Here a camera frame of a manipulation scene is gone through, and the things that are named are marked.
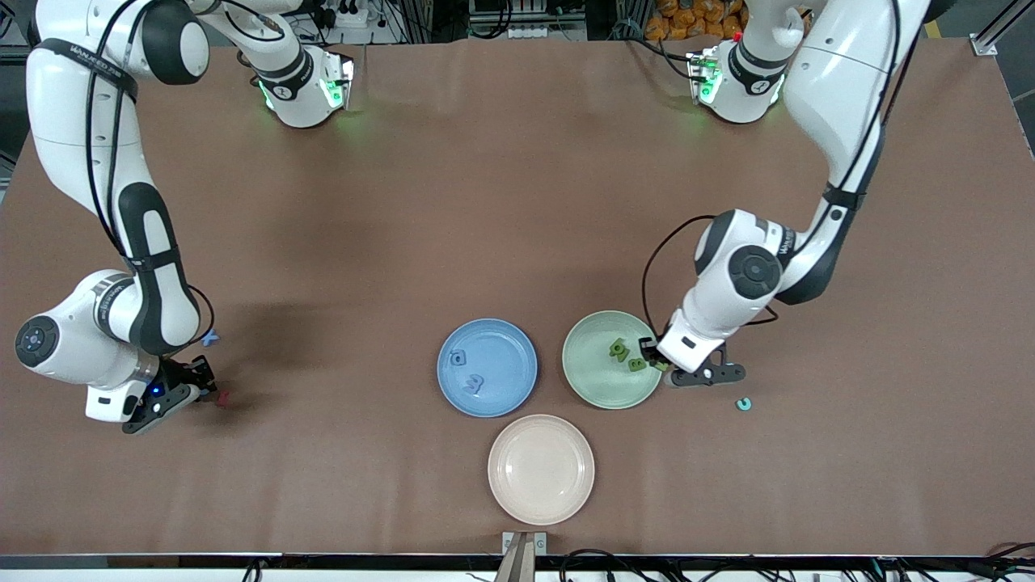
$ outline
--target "white robotic arm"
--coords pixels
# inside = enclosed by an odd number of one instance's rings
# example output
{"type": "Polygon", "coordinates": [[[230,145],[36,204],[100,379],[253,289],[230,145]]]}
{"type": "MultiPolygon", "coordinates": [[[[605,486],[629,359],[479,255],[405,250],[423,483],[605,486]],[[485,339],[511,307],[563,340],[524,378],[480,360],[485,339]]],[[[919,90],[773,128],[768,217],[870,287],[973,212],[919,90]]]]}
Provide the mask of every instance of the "white robotic arm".
{"type": "Polygon", "coordinates": [[[827,158],[826,191],[805,232],[744,210],[712,221],[694,254],[698,283],[657,345],[678,369],[698,371],[773,298],[797,304],[826,289],[880,155],[879,108],[888,80],[926,6],[927,0],[830,0],[820,14],[789,67],[786,103],[827,158]]]}
{"type": "Polygon", "coordinates": [[[208,40],[195,11],[203,12],[200,18],[226,30],[253,66],[275,69],[256,68],[277,116],[292,126],[319,123],[344,105],[351,63],[343,67],[341,57],[298,43],[275,13],[298,2],[37,4],[41,42],[29,55],[26,80],[39,159],[59,190],[100,217],[132,273],[88,275],[59,305],[23,325],[16,352],[34,372],[86,384],[87,416],[142,433],[215,389],[204,357],[190,365],[164,357],[191,342],[200,315],[168,209],[144,161],[137,79],[200,79],[208,40]]]}

